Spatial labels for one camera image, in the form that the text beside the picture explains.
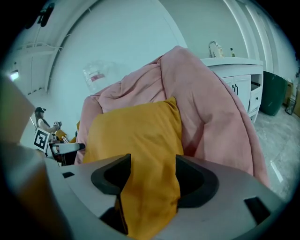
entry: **floor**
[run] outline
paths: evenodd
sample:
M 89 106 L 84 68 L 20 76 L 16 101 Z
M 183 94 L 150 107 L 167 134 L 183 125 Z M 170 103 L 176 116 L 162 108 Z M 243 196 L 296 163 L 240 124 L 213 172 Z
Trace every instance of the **floor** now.
M 289 201 L 300 176 L 300 118 L 285 112 L 259 112 L 254 124 L 268 170 L 271 189 Z

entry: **pink blanket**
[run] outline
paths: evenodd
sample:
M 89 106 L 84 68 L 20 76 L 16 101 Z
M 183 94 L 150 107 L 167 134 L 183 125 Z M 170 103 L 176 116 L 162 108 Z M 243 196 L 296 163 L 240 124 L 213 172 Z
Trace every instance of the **pink blanket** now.
M 238 96 L 188 49 L 175 47 L 85 99 L 77 142 L 86 144 L 94 118 L 113 109 L 174 96 L 182 120 L 184 154 L 235 167 L 268 185 L 252 122 Z M 79 151 L 75 164 L 83 160 Z

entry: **yellow pillow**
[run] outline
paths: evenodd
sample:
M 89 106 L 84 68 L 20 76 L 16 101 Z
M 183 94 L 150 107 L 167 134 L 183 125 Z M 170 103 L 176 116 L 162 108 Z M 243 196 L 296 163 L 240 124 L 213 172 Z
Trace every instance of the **yellow pillow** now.
M 98 115 L 89 130 L 84 163 L 131 154 L 121 192 L 128 236 L 150 239 L 175 216 L 180 188 L 175 155 L 183 154 L 176 99 Z

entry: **cabinet door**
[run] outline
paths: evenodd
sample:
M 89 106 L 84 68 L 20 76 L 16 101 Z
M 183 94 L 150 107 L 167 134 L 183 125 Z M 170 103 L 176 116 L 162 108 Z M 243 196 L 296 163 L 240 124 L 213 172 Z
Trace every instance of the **cabinet door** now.
M 251 91 L 251 75 L 235 76 L 234 86 L 235 93 L 239 96 L 246 112 L 248 112 Z
M 233 77 L 223 77 L 222 78 L 223 79 L 223 81 L 229 86 L 229 87 L 231 87 L 232 88 L 232 90 L 234 90 L 233 89 L 233 83 L 234 83 L 234 78 Z

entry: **cabinet handle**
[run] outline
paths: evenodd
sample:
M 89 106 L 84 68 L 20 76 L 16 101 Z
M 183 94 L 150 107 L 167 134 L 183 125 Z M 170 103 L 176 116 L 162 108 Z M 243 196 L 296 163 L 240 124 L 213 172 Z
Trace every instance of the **cabinet handle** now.
M 238 95 L 239 94 L 239 87 L 237 85 L 235 85 L 235 86 L 236 86 L 236 95 Z

